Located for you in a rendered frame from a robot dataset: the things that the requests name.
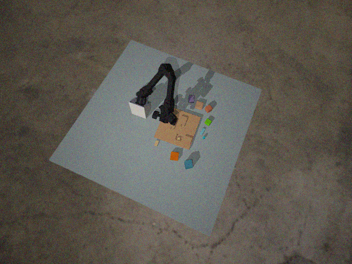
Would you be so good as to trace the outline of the tan wooden puzzle board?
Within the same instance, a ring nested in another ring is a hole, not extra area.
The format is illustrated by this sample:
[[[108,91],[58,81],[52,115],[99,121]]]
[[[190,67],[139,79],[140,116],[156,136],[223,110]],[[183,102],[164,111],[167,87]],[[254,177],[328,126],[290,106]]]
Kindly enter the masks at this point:
[[[201,117],[174,108],[175,125],[160,122],[154,138],[188,149],[193,141]],[[177,140],[177,138],[180,140]]]

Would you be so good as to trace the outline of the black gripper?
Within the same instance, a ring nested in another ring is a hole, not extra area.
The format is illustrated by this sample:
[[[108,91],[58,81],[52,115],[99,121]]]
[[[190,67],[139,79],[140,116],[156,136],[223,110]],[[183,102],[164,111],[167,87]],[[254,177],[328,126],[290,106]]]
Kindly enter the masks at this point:
[[[153,115],[152,115],[152,118],[153,118],[153,119],[157,119],[157,117],[159,117],[159,121],[168,124],[168,120],[166,120],[166,117],[161,116],[161,114],[159,114],[159,113],[160,113],[160,112],[158,112],[158,111],[154,111],[154,113],[153,113]],[[177,122],[177,118],[176,118],[176,121],[175,121],[173,124],[171,124],[171,125],[175,125],[176,122]]]

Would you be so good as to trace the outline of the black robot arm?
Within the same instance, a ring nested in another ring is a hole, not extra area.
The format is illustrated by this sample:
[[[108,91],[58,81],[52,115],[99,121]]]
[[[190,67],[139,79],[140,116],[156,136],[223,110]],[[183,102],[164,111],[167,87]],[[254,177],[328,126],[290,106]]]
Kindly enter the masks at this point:
[[[163,105],[159,106],[161,110],[161,116],[166,117],[171,124],[176,121],[176,115],[174,112],[174,87],[176,76],[174,75],[174,70],[170,64],[161,64],[158,73],[152,78],[152,80],[143,88],[140,89],[139,92],[136,93],[137,100],[136,104],[141,106],[146,104],[146,97],[153,93],[153,87],[162,79],[163,76],[166,76],[168,79],[168,87],[167,87],[167,96],[164,100]]]

